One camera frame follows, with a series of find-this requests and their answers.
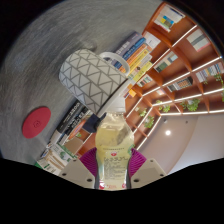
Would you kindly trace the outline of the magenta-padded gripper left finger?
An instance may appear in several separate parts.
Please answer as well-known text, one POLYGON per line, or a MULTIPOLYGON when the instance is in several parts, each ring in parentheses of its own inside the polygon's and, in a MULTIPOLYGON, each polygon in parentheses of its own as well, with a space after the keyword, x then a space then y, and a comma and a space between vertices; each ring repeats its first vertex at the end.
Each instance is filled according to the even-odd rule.
POLYGON ((78 186, 97 189, 99 177, 96 149, 89 150, 81 158, 72 159, 59 173, 59 176, 78 186))

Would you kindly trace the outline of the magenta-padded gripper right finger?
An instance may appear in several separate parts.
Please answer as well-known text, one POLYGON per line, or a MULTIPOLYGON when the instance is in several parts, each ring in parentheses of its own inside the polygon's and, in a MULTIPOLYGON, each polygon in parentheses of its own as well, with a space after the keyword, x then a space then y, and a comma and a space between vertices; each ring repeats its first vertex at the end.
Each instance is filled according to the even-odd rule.
POLYGON ((146 159, 139 151, 132 148, 128 163, 128 188, 136 189, 165 177, 166 173, 154 159, 146 159))

